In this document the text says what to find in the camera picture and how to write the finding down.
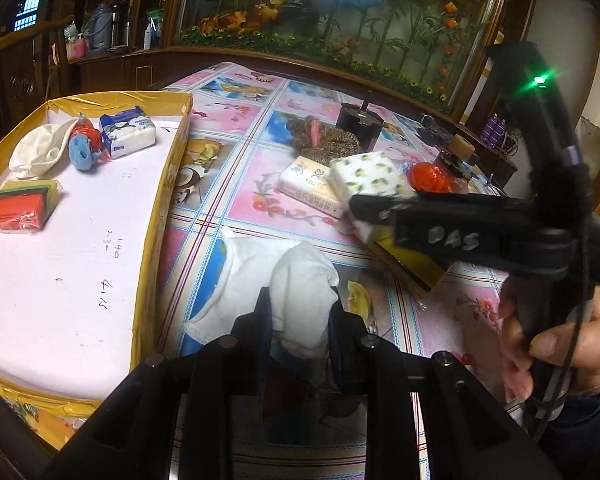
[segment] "blue and white tissue pack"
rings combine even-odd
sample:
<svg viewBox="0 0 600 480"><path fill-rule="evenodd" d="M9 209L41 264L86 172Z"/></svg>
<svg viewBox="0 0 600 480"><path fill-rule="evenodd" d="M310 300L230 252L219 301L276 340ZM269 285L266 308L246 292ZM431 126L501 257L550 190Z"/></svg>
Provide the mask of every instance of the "blue and white tissue pack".
<svg viewBox="0 0 600 480"><path fill-rule="evenodd" d="M139 106L113 116L103 115L100 129L111 158L120 158L155 144L155 125Z"/></svg>

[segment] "table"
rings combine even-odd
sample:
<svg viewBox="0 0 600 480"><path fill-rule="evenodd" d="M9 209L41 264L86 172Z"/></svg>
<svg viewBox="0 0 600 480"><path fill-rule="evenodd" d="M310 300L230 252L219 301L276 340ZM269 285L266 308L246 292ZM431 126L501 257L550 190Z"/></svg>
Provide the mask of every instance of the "table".
<svg viewBox="0 0 600 480"><path fill-rule="evenodd" d="M186 355L201 347L184 333L183 324L199 312L217 283L224 263L219 237L224 226L239 235L314 244L338 271L343 303L347 280L368 290L379 335L414 354L453 352L503 399L497 307L506 274L456 263L421 304L359 240L341 234L334 219L276 189L277 175L295 158L285 127L288 118L312 115L335 124L340 102L360 104L359 100L228 62L189 75L166 90L192 92L194 109L158 270L161 352ZM369 109L386 121L375 150L385 151L397 165L433 161L438 152L416 136L418 123L413 118L373 104ZM202 175L200 181L194 171ZM494 194L481 174L471 188ZM262 398L234 399L237 477L363 478L363 399L340 396L325 361L301 361L274 346L269 368ZM46 431L48 424L38 418L48 417L30 407L17 408L30 423L33 419L39 432ZM416 417L422 473L428 478L422 417ZM80 421L54 424L56 438L63 439ZM176 432L174 469L178 437Z"/></svg>

